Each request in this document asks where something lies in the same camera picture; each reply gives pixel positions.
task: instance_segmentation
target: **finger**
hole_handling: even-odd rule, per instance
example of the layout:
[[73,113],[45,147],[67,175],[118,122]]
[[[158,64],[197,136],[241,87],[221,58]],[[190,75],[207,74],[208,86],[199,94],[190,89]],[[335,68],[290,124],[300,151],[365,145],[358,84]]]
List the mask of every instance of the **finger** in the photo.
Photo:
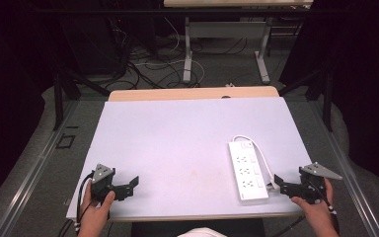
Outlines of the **finger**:
[[108,212],[110,210],[111,205],[113,204],[115,199],[115,193],[113,191],[109,192],[106,196],[106,199],[104,200],[103,205],[101,206],[100,209],[103,211]]
[[334,197],[334,188],[332,187],[332,184],[328,178],[325,178],[325,186],[326,186],[326,196],[328,197],[328,201],[331,205],[333,205],[332,200]]
[[85,194],[84,194],[84,200],[82,201],[82,203],[84,205],[89,205],[89,203],[91,203],[91,180],[88,181],[88,184],[86,185],[86,189],[85,189]]
[[304,212],[306,212],[307,208],[309,208],[310,206],[310,204],[307,203],[307,201],[300,197],[293,197],[291,201],[300,206],[300,208],[302,208]]

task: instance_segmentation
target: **desk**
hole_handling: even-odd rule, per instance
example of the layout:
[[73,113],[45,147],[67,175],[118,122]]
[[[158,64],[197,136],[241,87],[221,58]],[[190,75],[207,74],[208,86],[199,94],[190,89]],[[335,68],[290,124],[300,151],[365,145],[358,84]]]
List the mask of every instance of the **desk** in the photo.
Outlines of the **desk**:
[[[269,6],[300,6],[311,5],[313,0],[165,0],[166,7],[269,7]],[[261,80],[269,84],[269,76],[266,71],[264,55],[267,40],[272,26],[272,18],[266,18],[265,22],[190,22],[186,17],[186,61],[184,65],[183,82],[190,81],[192,51],[190,50],[190,38],[247,38],[261,39],[261,47],[255,52]]]
[[[140,177],[134,196],[113,204],[113,221],[299,214],[299,207],[279,193],[241,202],[229,154],[234,135],[250,136],[273,172],[299,182],[298,166],[311,161],[277,95],[272,87],[112,92],[79,183],[98,163],[116,168],[114,185]],[[67,218],[76,217],[79,185]]]

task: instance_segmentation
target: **power strip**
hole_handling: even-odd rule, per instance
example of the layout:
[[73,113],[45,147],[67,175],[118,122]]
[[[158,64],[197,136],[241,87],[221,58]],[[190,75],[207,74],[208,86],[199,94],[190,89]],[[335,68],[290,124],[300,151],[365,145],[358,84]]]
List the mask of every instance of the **power strip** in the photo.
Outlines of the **power strip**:
[[229,142],[229,148],[240,199],[268,198],[254,143],[251,140],[232,141]]

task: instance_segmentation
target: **human hand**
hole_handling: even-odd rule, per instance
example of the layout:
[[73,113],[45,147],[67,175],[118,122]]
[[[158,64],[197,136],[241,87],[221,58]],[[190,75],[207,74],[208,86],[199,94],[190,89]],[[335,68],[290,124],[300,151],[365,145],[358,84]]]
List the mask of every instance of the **human hand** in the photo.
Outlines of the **human hand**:
[[101,207],[97,207],[98,202],[91,198],[91,181],[88,182],[84,200],[81,204],[81,237],[99,236],[107,222],[110,207],[113,204],[115,193],[109,192]]
[[[325,186],[328,201],[333,205],[334,189],[327,178],[325,178]],[[318,204],[309,204],[301,197],[293,197],[291,201],[298,204],[303,209],[307,220],[318,237],[339,236],[332,223],[332,217],[329,213],[328,206],[324,201],[321,201]]]

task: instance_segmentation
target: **metal frame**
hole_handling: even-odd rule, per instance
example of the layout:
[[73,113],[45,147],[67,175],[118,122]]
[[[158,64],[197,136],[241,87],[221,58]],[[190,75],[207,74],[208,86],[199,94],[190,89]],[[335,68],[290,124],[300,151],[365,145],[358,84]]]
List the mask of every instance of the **metal frame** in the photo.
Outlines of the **metal frame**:
[[269,84],[264,55],[267,39],[269,38],[272,18],[264,22],[190,22],[186,17],[186,61],[184,67],[183,82],[190,82],[190,70],[192,51],[190,50],[191,38],[247,38],[262,39],[260,51],[255,52],[261,79],[264,84]]

